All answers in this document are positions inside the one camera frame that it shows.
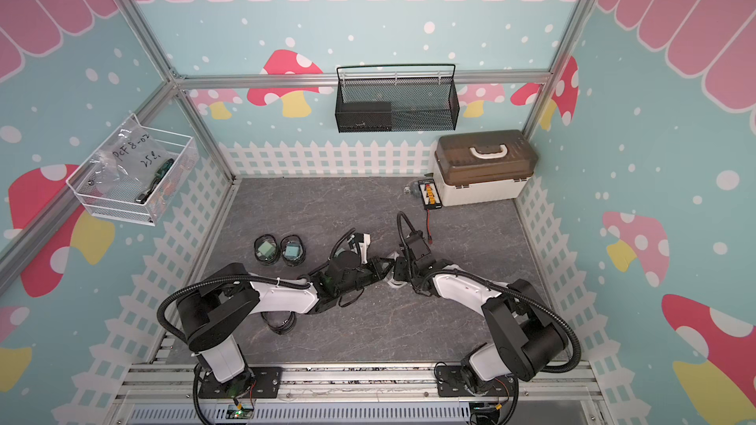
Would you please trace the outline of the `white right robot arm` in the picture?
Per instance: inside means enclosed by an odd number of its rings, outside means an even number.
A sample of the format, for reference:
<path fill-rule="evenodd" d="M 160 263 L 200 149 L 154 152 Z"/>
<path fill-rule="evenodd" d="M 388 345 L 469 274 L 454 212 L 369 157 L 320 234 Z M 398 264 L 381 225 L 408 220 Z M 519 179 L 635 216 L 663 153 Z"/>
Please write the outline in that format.
<path fill-rule="evenodd" d="M 492 343 L 463 361 L 474 379 L 489 382 L 513 375 L 530 381 L 541 371 L 560 374 L 579 363 L 577 337 L 531 283 L 523 279 L 495 283 L 438 260 L 416 230 L 401 234 L 400 242 L 407 265 L 401 281 L 419 294 L 454 301 L 484 318 Z"/>

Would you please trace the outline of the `green wall charger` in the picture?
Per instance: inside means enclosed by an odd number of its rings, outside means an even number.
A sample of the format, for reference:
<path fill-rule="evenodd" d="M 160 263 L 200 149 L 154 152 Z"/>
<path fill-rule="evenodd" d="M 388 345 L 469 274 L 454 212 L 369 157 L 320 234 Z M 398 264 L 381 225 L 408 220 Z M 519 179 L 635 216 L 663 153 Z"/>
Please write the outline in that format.
<path fill-rule="evenodd" d="M 268 240 L 264 240 L 257 247 L 257 256 L 260 258 L 271 259 L 276 257 L 278 247 L 275 243 L 271 243 Z"/>

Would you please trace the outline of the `teal wall charger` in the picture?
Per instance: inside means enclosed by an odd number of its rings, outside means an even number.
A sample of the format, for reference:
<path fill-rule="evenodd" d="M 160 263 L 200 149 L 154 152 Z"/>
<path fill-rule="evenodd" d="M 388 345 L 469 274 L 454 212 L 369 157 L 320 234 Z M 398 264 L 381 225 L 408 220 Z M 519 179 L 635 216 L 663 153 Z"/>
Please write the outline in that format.
<path fill-rule="evenodd" d="M 296 262 L 302 256 L 302 249 L 299 245 L 289 244 L 285 250 L 283 250 L 283 256 L 287 261 Z"/>

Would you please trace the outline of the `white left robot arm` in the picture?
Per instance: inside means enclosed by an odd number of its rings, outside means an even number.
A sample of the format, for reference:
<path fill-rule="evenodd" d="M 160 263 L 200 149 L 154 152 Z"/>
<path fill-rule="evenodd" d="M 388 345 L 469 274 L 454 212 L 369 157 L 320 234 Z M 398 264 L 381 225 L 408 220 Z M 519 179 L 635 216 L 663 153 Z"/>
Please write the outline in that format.
<path fill-rule="evenodd" d="M 233 333 L 252 314 L 293 313 L 315 315 L 344 298 L 386 279 L 396 262 L 372 257 L 366 262 L 352 251 L 342 251 L 300 279 L 253 275 L 232 263 L 175 293 L 165 304 L 177 308 L 181 328 L 172 333 L 199 358 L 199 363 L 221 384 L 249 372 Z"/>

